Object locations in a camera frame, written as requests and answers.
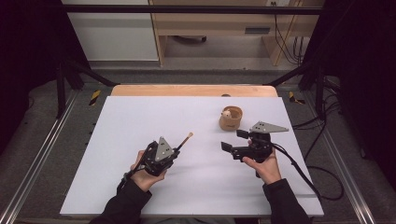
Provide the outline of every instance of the brown container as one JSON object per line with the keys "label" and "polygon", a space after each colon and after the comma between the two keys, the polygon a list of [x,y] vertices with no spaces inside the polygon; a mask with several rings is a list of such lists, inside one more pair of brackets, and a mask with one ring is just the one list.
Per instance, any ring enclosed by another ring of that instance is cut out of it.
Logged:
{"label": "brown container", "polygon": [[[227,110],[231,113],[230,118],[223,116],[222,112]],[[243,115],[242,109],[238,106],[229,105],[224,107],[222,112],[219,119],[220,128],[228,132],[237,130],[239,128],[239,125],[241,124],[241,119]]]}

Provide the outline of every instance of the person's left hand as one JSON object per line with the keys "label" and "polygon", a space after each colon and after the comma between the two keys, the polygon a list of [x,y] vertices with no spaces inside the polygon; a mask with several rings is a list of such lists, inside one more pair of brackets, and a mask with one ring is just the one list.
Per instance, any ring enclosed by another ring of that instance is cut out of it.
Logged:
{"label": "person's left hand", "polygon": [[[144,150],[140,150],[137,154],[136,162],[131,166],[131,170],[133,170],[136,165],[139,163],[140,159],[143,156]],[[152,185],[157,183],[158,181],[165,179],[166,170],[163,171],[159,176],[150,175],[145,170],[140,170],[134,175],[131,176],[131,179],[136,183],[136,185],[141,188],[143,191],[147,192]]]}

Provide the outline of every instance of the black backdrop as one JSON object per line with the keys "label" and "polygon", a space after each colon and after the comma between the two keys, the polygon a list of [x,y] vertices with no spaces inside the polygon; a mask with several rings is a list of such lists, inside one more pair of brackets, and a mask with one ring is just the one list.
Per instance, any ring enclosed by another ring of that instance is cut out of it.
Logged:
{"label": "black backdrop", "polygon": [[[325,7],[341,10],[319,17],[304,62],[321,57],[324,75],[339,77],[342,106],[362,153],[377,161],[396,189],[396,1],[356,0],[347,10],[350,2],[326,1]],[[345,12],[335,39],[315,54]]]}
{"label": "black backdrop", "polygon": [[61,0],[0,1],[0,154],[29,106],[29,91],[56,79],[65,59],[88,61]]}

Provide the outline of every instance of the wooden cabinet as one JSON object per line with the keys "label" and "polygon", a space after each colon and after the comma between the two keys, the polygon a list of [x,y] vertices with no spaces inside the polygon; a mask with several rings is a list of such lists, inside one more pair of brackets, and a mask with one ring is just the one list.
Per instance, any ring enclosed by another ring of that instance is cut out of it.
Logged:
{"label": "wooden cabinet", "polygon": [[[289,0],[289,7],[319,7],[323,0]],[[265,7],[267,0],[149,0],[151,5],[174,6],[249,6]],[[290,36],[311,36],[318,16],[255,15],[255,14],[176,14],[153,13],[154,34],[160,63],[166,50],[169,35],[261,35],[273,65],[277,65]]]}

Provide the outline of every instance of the white tabletop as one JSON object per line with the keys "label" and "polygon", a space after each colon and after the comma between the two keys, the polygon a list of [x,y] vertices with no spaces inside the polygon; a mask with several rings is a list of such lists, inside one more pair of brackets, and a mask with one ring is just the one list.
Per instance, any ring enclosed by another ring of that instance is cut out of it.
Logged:
{"label": "white tabletop", "polygon": [[[61,210],[66,216],[101,214],[116,194],[122,175],[135,162],[137,151],[163,136],[180,150],[165,180],[155,184],[142,217],[230,216],[261,217],[271,214],[254,170],[222,151],[220,142],[248,145],[235,132],[219,126],[222,109],[242,108],[239,129],[248,131],[258,121],[289,128],[271,133],[272,142],[284,147],[310,178],[280,97],[109,96],[97,121],[75,179]],[[315,193],[290,164],[277,153],[282,177],[309,216],[323,216]]]}

